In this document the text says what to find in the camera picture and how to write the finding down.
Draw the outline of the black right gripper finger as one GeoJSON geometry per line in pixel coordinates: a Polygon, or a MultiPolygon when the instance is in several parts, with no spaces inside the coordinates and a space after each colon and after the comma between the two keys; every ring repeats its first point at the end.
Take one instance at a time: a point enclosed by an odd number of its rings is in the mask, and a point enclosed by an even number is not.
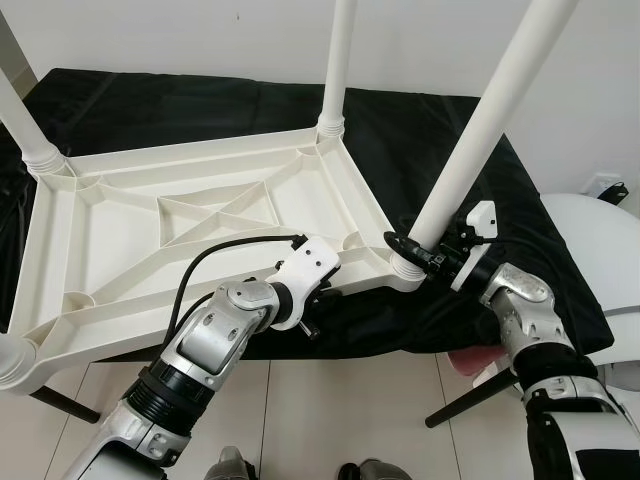
{"type": "Polygon", "coordinates": [[[426,268],[428,266],[428,251],[415,239],[394,232],[394,230],[384,232],[383,239],[390,250],[396,252],[404,261],[410,262],[416,268],[426,268]]]}

